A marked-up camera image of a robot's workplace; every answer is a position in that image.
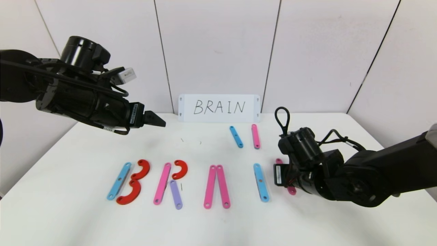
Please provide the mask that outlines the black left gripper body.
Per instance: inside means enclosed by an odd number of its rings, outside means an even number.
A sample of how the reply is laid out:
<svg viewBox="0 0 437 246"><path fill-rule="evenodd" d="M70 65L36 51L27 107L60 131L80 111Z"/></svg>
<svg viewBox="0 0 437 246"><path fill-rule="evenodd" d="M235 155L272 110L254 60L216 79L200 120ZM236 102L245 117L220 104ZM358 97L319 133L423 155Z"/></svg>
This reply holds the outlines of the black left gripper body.
<svg viewBox="0 0 437 246"><path fill-rule="evenodd" d="M94 126L110 132L142 127L144 105L125 97L119 92L94 92Z"/></svg>

